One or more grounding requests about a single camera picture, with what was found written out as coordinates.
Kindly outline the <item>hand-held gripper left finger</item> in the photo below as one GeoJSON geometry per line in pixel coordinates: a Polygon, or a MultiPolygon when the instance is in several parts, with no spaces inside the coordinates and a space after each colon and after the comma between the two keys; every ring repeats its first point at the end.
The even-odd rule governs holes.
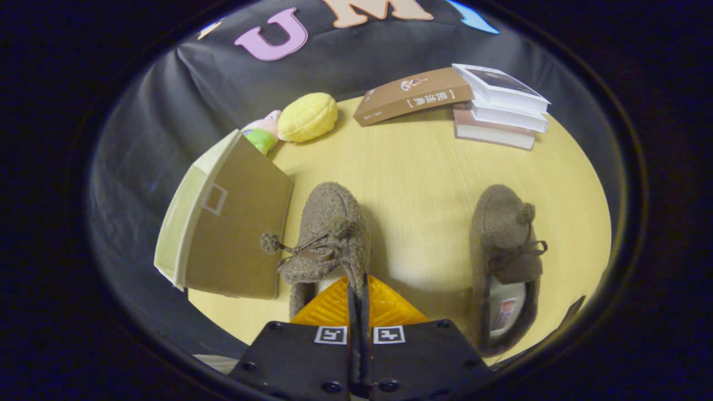
{"type": "Polygon", "coordinates": [[[360,392],[360,302],[346,277],[302,310],[312,325],[270,321],[229,373],[265,399],[352,400],[360,392]]]}

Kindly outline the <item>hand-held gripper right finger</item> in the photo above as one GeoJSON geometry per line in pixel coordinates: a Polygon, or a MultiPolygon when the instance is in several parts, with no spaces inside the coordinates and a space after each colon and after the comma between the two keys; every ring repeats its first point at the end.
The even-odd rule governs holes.
{"type": "Polygon", "coordinates": [[[429,320],[373,276],[362,307],[359,393],[367,399],[468,399],[492,379],[455,322],[429,320]]]}

